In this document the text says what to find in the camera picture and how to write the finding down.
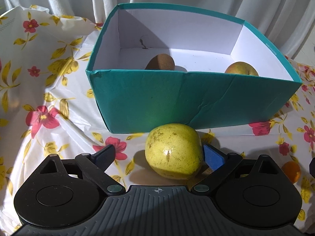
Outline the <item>orange mandarin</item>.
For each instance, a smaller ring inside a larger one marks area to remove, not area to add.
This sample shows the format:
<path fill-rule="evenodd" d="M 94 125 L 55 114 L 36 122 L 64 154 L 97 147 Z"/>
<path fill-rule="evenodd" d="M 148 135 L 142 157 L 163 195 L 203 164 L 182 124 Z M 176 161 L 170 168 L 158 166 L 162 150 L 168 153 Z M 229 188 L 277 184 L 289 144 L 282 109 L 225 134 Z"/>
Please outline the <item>orange mandarin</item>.
<path fill-rule="evenodd" d="M 295 184 L 301 177 L 301 169 L 295 161 L 288 161 L 282 166 L 282 171 L 289 178 L 292 184 Z"/>

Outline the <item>yellow-red apple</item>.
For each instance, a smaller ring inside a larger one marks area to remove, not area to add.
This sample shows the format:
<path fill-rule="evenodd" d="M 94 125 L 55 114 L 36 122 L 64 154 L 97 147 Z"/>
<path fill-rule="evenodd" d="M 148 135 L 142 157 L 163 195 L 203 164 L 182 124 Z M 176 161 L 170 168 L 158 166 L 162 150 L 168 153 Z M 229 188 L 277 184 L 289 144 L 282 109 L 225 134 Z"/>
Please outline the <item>yellow-red apple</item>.
<path fill-rule="evenodd" d="M 226 74 L 240 74 L 240 75 L 250 75 L 250 76 L 259 76 L 258 72 L 253 66 L 246 62 L 235 62 L 228 66 L 225 70 Z"/>

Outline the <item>large brown kiwi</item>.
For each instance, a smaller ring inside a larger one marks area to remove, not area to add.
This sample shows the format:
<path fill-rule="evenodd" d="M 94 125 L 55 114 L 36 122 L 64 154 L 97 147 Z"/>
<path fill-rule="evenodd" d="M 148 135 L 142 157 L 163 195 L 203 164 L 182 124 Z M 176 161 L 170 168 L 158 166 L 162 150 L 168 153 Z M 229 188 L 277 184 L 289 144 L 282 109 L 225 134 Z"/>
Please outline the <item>large brown kiwi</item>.
<path fill-rule="evenodd" d="M 158 54 L 147 64 L 146 70 L 175 70 L 175 62 L 168 54 Z"/>

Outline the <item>floral plastic tablecloth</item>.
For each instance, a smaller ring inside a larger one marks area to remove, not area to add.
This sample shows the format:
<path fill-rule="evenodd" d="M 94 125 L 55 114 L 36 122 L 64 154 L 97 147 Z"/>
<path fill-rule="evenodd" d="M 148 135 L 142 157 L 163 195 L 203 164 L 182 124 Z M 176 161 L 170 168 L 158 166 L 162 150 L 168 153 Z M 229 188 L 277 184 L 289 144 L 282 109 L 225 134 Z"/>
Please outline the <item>floral plastic tablecloth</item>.
<path fill-rule="evenodd" d="M 33 5 L 1 16 L 1 235 L 20 226 L 13 199 L 47 155 L 72 159 L 112 144 L 109 175 L 124 186 L 173 184 L 144 157 L 146 135 L 110 133 L 85 69 L 100 27 L 86 18 L 53 16 Z M 279 165 L 301 168 L 296 187 L 303 204 L 296 226 L 314 231 L 314 67 L 291 61 L 302 86 L 267 123 L 204 129 L 201 140 L 245 158 L 267 153 Z"/>

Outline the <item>teal cardboard box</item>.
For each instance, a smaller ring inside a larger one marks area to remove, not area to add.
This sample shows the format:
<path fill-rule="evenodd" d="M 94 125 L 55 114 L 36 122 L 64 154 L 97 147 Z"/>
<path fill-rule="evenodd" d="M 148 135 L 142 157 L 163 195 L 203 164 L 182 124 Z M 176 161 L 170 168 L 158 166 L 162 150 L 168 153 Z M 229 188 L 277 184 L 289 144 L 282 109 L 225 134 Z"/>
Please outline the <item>teal cardboard box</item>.
<path fill-rule="evenodd" d="M 175 70 L 146 70 L 158 54 Z M 235 62 L 259 76 L 226 74 Z M 302 85 L 294 67 L 250 23 L 197 7 L 119 4 L 107 17 L 86 67 L 108 130 L 149 132 L 264 122 Z"/>

